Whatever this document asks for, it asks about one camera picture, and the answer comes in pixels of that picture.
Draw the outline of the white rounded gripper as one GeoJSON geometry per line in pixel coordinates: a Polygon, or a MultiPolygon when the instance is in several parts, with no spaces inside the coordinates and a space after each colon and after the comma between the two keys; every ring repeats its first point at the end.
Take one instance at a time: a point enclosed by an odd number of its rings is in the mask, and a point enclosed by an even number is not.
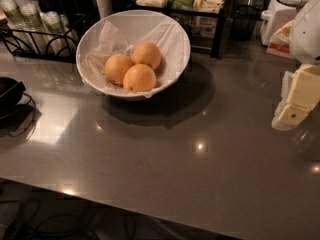
{"type": "Polygon", "coordinates": [[[302,64],[282,78],[281,101],[271,123],[289,131],[306,119],[320,102],[320,0],[309,0],[296,15],[289,37],[290,54],[302,64]]]}

